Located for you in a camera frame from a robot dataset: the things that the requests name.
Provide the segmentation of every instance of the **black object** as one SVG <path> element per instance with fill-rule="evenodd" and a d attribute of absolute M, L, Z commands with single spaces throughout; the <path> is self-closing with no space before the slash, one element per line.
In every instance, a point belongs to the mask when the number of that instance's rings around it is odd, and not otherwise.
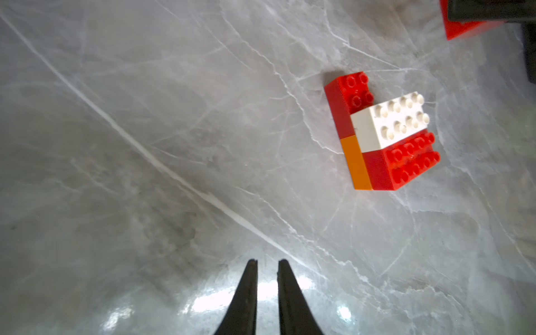
<path fill-rule="evenodd" d="M 536 21 L 536 0 L 449 0 L 449 20 Z"/>
<path fill-rule="evenodd" d="M 281 335 L 323 335 L 303 297 L 286 259 L 277 271 Z M 224 320 L 214 335 L 255 335 L 257 317 L 257 261 L 250 259 Z"/>
<path fill-rule="evenodd" d="M 521 24 L 528 80 L 536 84 L 536 23 Z"/>
<path fill-rule="evenodd" d="M 277 285 L 281 335 L 323 335 L 286 259 L 279 261 Z"/>
<path fill-rule="evenodd" d="M 257 261 L 250 259 L 223 321 L 214 335 L 255 335 L 257 320 Z"/>

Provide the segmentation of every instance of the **lego stud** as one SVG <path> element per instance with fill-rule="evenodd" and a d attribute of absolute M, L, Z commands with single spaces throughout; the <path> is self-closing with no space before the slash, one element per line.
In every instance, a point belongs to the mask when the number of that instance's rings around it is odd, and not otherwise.
<path fill-rule="evenodd" d="M 382 137 L 384 139 L 392 140 L 392 139 L 394 139 L 394 132 L 391 129 L 383 126 L 382 127 Z"/>
<path fill-rule="evenodd" d="M 402 151 L 400 149 L 394 149 L 394 150 L 391 150 L 388 152 L 388 158 L 391 160 L 391 161 L 394 161 L 394 162 L 398 162 L 400 160 L 402 160 Z"/>
<path fill-rule="evenodd" d="M 395 122 L 394 123 L 394 131 L 405 134 L 407 132 L 406 125 L 402 124 L 402 122 Z"/>
<path fill-rule="evenodd" d="M 419 165 L 413 163 L 411 164 L 410 166 L 407 167 L 407 171 L 409 173 L 409 175 L 418 175 L 419 172 L 421 172 L 421 169 L 419 168 Z"/>
<path fill-rule="evenodd" d="M 402 107 L 400 106 L 398 101 L 389 102 L 389 111 L 394 111 L 396 113 L 399 113 L 401 110 L 402 110 Z"/>
<path fill-rule="evenodd" d="M 435 135 L 431 132 L 429 132 L 428 134 L 426 134 L 426 140 L 428 141 L 429 144 L 434 144 L 435 143 Z"/>
<path fill-rule="evenodd" d="M 415 142 L 415 145 L 419 148 L 419 149 L 422 149 L 424 148 L 424 146 L 426 145 L 426 141 L 424 138 L 422 137 L 418 137 L 414 140 Z"/>
<path fill-rule="evenodd" d="M 359 81 L 362 83 L 362 84 L 368 84 L 368 76 L 364 73 L 361 73 L 359 75 Z"/>
<path fill-rule="evenodd" d="M 406 143 L 400 148 L 402 153 L 406 156 L 410 156 L 415 152 L 415 146 L 411 143 Z"/>
<path fill-rule="evenodd" d="M 389 111 L 384 106 L 376 107 L 376 116 L 377 117 L 388 117 Z"/>
<path fill-rule="evenodd" d="M 400 101 L 400 104 L 402 105 L 402 107 L 406 107 L 406 108 L 413 107 L 413 101 L 408 98 L 402 98 L 402 100 Z"/>
<path fill-rule="evenodd" d="M 419 121 L 417 121 L 416 118 L 412 118 L 411 116 L 408 116 L 406 118 L 406 126 L 408 128 L 415 128 L 417 129 L 419 127 Z"/>
<path fill-rule="evenodd" d="M 441 161 L 441 155 L 437 151 L 434 151 L 431 157 L 435 162 Z"/>
<path fill-rule="evenodd" d="M 346 86 L 348 86 L 349 88 L 354 88 L 356 84 L 357 83 L 355 82 L 355 78 L 353 76 L 346 77 Z"/>
<path fill-rule="evenodd" d="M 417 103 L 419 105 L 424 105 L 425 103 L 425 97 L 419 93 L 413 93 L 411 100 L 413 100 L 413 103 Z"/>
<path fill-rule="evenodd" d="M 418 112 L 417 113 L 417 120 L 424 124 L 430 123 L 430 117 L 426 113 Z"/>
<path fill-rule="evenodd" d="M 363 99 L 364 99 L 365 103 L 368 105 L 368 104 L 374 102 L 374 95 L 372 93 L 370 93 L 370 92 L 367 92 L 367 93 L 364 94 Z"/>
<path fill-rule="evenodd" d="M 361 107 L 361 98 L 359 97 L 359 95 L 354 95 L 350 101 L 352 102 L 352 106 L 356 108 Z"/>
<path fill-rule="evenodd" d="M 401 182 L 407 183 L 407 181 L 410 180 L 410 175 L 402 169 L 397 169 L 393 171 L 393 179 L 397 184 L 400 184 Z"/>
<path fill-rule="evenodd" d="M 421 169 L 427 169 L 430 167 L 431 165 L 431 162 L 430 162 L 430 159 L 428 157 L 421 157 L 418 161 L 417 161 L 417 164 L 419 164 L 419 167 Z"/>

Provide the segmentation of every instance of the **gray marble countertop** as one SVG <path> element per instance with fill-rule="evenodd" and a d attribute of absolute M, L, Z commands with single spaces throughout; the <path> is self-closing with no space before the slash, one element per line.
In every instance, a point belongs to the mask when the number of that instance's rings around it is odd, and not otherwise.
<path fill-rule="evenodd" d="M 518 25 L 447 42 L 438 0 L 0 5 L 0 325 L 212 334 L 287 258 L 327 334 L 529 334 L 536 85 Z M 419 91 L 441 163 L 355 191 L 323 91 Z"/>

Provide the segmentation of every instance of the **orange lego brick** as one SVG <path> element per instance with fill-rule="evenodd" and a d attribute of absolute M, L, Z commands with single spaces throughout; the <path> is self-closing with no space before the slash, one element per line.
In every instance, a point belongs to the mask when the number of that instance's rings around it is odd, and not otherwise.
<path fill-rule="evenodd" d="M 357 136 L 352 135 L 342 138 L 340 143 L 343 145 L 344 156 L 346 156 L 346 162 L 348 162 L 354 188 L 356 190 L 372 191 L 372 184 L 370 183 L 361 148 L 359 148 Z"/>

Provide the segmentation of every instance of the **stacked lego bricks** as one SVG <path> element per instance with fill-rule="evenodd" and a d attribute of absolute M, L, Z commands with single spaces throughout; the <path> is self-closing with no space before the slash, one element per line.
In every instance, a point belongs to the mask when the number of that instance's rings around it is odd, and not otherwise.
<path fill-rule="evenodd" d="M 397 190 L 441 160 L 419 93 L 373 105 L 364 72 L 324 89 L 356 190 Z"/>

